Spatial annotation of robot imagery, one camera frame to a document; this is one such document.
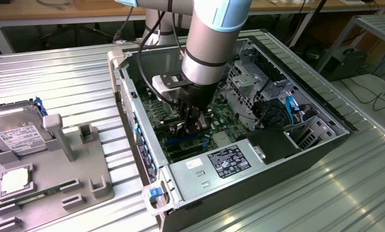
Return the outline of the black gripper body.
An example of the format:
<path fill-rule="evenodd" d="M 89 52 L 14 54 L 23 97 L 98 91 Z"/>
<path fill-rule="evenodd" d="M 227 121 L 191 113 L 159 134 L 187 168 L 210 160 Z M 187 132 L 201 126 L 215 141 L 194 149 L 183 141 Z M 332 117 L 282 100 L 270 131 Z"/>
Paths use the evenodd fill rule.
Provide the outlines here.
<path fill-rule="evenodd" d="M 190 84 L 181 88 L 179 99 L 187 106 L 206 109 L 210 105 L 218 84 L 199 85 Z"/>

